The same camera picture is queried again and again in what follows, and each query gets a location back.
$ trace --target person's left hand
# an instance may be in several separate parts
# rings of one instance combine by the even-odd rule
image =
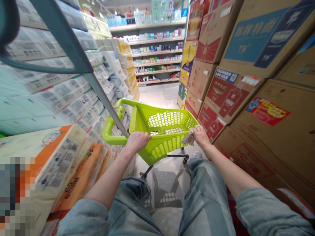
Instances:
[[[134,155],[141,149],[145,148],[151,138],[152,136],[149,136],[147,132],[133,132],[128,138],[125,149]]]

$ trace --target shopping cart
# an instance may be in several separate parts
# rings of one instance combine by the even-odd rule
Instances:
[[[148,170],[140,175],[143,179],[152,169],[153,165],[165,157],[183,157],[185,164],[189,158],[185,154],[181,140],[189,133],[189,129],[195,127],[198,122],[192,114],[183,109],[163,109],[152,107],[130,99],[119,99],[115,110],[122,120],[125,108],[129,105],[133,107],[129,132],[148,132],[152,138],[147,146],[138,152],[142,159],[149,165]],[[103,139],[111,145],[126,145],[128,138],[124,136],[111,136],[115,121],[108,116],[106,126],[103,130]],[[182,155],[168,155],[167,153],[181,148]]]

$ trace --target bottle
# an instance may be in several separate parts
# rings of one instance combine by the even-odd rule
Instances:
[[[219,128],[218,124],[219,124],[218,119],[216,119],[215,121],[211,121],[210,126],[207,130],[208,138],[211,138],[212,135],[218,130]]]
[[[219,115],[223,118],[229,113],[229,111],[235,106],[238,100],[242,97],[242,88],[244,83],[239,82],[236,88],[231,89],[226,96],[223,106],[219,110]]]

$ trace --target towel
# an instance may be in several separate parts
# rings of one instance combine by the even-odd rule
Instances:
[[[196,125],[195,128],[197,128],[197,127],[203,128],[201,125]],[[195,141],[193,133],[194,133],[193,128],[190,128],[189,129],[189,133],[183,138],[181,143],[182,144],[190,144],[191,146],[193,146],[194,145],[194,141]]]

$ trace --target hand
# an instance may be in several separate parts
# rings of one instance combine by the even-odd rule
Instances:
[[[197,144],[204,149],[206,146],[211,145],[210,140],[206,134],[206,131],[202,126],[198,126],[197,128],[193,128],[193,136],[197,142]]]
[[[133,132],[128,138],[125,149],[135,155],[141,149],[145,148],[151,138],[152,136],[149,136],[147,132]]]

